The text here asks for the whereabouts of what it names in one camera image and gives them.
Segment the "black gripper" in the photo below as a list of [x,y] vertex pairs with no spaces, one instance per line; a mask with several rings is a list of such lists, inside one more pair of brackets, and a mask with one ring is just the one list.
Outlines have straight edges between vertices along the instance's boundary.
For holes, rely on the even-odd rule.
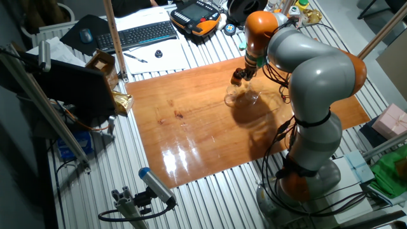
[[253,77],[255,77],[258,69],[257,67],[246,66],[245,69],[237,68],[236,69],[236,78],[241,80],[244,79],[246,82],[250,82]]

